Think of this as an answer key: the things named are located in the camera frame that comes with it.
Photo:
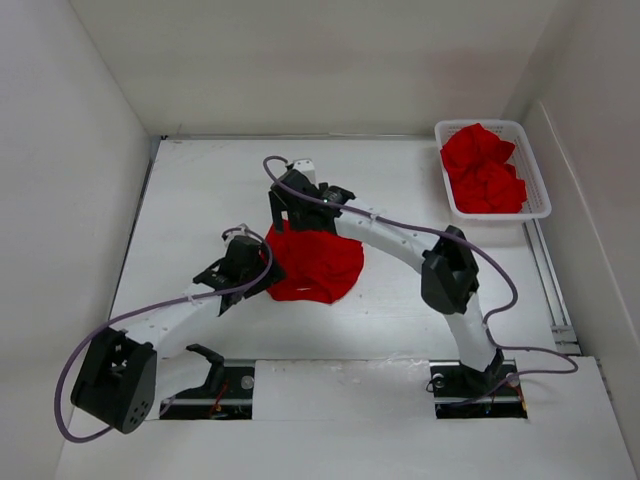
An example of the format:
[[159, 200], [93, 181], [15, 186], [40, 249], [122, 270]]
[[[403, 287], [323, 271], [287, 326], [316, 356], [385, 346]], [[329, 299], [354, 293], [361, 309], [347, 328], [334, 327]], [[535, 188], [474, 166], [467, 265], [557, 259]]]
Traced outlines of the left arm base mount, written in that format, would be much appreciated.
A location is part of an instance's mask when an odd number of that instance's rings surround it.
[[162, 360], [156, 399], [161, 420], [250, 420], [256, 362], [227, 360], [199, 344]]

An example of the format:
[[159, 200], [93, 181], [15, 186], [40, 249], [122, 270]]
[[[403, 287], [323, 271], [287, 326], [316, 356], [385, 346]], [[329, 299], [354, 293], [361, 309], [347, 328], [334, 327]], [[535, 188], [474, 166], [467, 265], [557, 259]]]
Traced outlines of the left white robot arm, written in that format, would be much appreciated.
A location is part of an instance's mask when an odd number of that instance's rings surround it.
[[[224, 358], [204, 339], [215, 319], [284, 277], [271, 247], [251, 230], [224, 233], [224, 256], [197, 274], [184, 296], [131, 312], [134, 323], [111, 320], [84, 340], [85, 357], [71, 390], [76, 408], [123, 434], [139, 428], [155, 401], [186, 395], [220, 399], [229, 387]], [[176, 387], [158, 378], [161, 364], [190, 352], [204, 362]]]

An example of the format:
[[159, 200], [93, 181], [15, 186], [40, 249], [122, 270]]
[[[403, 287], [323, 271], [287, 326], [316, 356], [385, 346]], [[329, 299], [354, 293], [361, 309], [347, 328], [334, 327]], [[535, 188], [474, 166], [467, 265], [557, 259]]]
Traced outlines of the red t shirt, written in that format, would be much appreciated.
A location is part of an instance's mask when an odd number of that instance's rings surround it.
[[331, 305], [356, 284], [365, 263], [363, 245], [327, 232], [270, 228], [266, 241], [285, 278], [267, 289], [275, 301]]

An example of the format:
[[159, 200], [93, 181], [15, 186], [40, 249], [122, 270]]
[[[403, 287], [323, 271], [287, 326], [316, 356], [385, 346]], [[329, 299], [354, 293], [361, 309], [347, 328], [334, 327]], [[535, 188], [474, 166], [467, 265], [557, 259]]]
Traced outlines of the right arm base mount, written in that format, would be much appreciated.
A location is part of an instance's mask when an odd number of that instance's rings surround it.
[[527, 419], [528, 410], [514, 361], [503, 363], [494, 378], [483, 384], [476, 372], [459, 361], [434, 361], [425, 390], [433, 396], [438, 420]]

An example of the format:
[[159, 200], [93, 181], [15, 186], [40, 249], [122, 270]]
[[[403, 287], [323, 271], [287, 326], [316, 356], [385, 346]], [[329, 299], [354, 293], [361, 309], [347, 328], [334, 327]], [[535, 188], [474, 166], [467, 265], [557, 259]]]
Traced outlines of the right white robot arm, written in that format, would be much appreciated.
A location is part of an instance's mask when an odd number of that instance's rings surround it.
[[316, 231], [356, 240], [409, 265], [420, 275], [424, 303], [442, 314], [456, 342], [462, 381], [483, 394], [499, 379], [504, 356], [489, 340], [479, 305], [477, 262], [464, 233], [447, 227], [431, 243], [426, 235], [394, 226], [341, 187], [315, 185], [293, 167], [274, 182], [269, 201], [273, 223], [283, 229], [286, 215], [294, 231]]

